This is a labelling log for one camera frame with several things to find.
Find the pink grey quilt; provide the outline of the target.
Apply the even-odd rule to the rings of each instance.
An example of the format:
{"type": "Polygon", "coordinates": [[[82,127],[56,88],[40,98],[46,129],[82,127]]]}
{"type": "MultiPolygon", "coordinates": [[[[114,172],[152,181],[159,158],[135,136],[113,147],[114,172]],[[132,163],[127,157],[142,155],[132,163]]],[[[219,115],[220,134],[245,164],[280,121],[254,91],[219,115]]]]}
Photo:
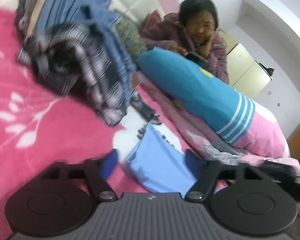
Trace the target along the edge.
{"type": "Polygon", "coordinates": [[[162,120],[168,120],[183,140],[201,157],[217,159],[229,165],[246,162],[253,166],[260,166],[265,161],[271,161],[291,166],[296,175],[300,176],[300,164],[296,159],[263,157],[243,148],[228,145],[204,120],[193,116],[185,109],[178,108],[142,73],[137,72],[136,78],[139,80],[137,91],[140,95],[150,101],[150,106],[159,112],[162,120]]]}

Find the light blue t-shirt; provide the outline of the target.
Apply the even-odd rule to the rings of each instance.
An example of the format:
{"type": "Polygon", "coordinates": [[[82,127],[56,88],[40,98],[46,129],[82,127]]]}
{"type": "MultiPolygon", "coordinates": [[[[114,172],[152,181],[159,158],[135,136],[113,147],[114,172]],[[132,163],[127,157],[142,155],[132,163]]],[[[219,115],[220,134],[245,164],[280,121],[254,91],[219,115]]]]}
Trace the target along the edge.
{"type": "Polygon", "coordinates": [[[200,178],[207,161],[191,150],[181,152],[151,124],[125,159],[127,171],[151,193],[180,193],[185,197],[200,178]]]}

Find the person in maroon jacket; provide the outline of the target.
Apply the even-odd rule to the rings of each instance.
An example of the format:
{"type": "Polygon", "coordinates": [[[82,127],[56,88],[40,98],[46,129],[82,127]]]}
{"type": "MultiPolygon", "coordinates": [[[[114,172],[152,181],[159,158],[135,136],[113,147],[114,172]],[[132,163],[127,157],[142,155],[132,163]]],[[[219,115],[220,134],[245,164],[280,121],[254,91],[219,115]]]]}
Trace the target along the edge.
{"type": "Polygon", "coordinates": [[[218,34],[218,14],[211,0],[184,0],[178,13],[147,23],[140,31],[146,47],[170,50],[182,56],[190,52],[204,59],[203,68],[229,84],[225,40],[218,34]]]}

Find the green patterned pillow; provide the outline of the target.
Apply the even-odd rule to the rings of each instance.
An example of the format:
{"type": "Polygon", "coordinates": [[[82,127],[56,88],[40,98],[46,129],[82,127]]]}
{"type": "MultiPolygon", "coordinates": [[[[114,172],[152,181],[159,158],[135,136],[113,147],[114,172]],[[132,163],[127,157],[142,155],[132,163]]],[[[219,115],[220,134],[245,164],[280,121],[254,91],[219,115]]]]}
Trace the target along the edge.
{"type": "Polygon", "coordinates": [[[147,51],[147,47],[139,34],[136,23],[126,15],[121,15],[120,21],[116,24],[115,28],[126,51],[135,62],[143,52],[147,51]]]}

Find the pile of jeans and plaid clothes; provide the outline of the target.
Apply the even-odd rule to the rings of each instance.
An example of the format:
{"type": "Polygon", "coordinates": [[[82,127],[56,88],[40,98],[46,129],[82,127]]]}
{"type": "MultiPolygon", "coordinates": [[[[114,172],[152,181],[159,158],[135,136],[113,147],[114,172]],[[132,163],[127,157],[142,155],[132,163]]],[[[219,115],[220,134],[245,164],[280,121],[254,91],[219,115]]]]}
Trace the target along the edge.
{"type": "Polygon", "coordinates": [[[123,13],[111,0],[19,0],[15,25],[24,36],[18,59],[60,96],[82,97],[114,127],[129,106],[152,124],[159,116],[139,96],[134,62],[118,37],[123,13]]]}

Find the pink floral bed blanket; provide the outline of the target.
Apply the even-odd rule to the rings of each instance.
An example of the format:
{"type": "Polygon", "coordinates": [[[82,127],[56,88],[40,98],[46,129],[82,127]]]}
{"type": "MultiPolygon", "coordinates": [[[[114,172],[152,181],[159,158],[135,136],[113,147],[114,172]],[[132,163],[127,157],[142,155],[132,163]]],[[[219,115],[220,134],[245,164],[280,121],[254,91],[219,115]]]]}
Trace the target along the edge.
{"type": "Polygon", "coordinates": [[[58,160],[76,164],[114,148],[124,159],[145,124],[129,108],[120,125],[109,127],[83,103],[40,85],[32,70],[16,61],[14,18],[0,9],[0,239],[11,235],[4,207],[17,189],[58,160]]]}

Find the teal pink striped pillow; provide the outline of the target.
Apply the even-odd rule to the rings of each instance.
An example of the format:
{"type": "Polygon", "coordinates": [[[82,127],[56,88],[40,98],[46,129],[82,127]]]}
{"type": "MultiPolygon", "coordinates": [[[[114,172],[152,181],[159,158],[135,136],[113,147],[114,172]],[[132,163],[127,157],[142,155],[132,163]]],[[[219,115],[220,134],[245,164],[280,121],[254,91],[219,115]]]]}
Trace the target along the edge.
{"type": "Polygon", "coordinates": [[[206,121],[227,144],[263,157],[289,157],[274,114],[198,64],[161,48],[142,53],[141,72],[161,91],[206,121]]]}

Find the pale yellow wardrobe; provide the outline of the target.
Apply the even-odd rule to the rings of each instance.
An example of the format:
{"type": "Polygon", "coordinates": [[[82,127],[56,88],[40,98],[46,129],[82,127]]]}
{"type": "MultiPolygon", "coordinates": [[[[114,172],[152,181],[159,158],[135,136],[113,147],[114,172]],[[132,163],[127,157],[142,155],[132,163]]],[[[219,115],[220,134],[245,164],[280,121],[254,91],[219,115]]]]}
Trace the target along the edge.
{"type": "Polygon", "coordinates": [[[247,97],[256,98],[272,80],[271,75],[250,55],[243,44],[222,30],[219,30],[218,34],[227,44],[229,86],[247,97]]]}

